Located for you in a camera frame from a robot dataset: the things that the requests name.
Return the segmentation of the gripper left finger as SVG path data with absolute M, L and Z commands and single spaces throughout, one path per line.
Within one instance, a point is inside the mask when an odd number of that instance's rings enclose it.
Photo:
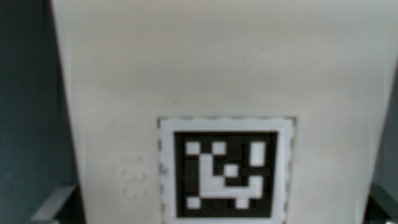
M 77 185 L 55 187 L 27 224 L 87 224 Z

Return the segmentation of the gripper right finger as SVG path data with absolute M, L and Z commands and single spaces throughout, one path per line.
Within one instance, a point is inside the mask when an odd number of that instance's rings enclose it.
M 398 224 L 398 201 L 386 192 L 370 194 L 363 224 Z

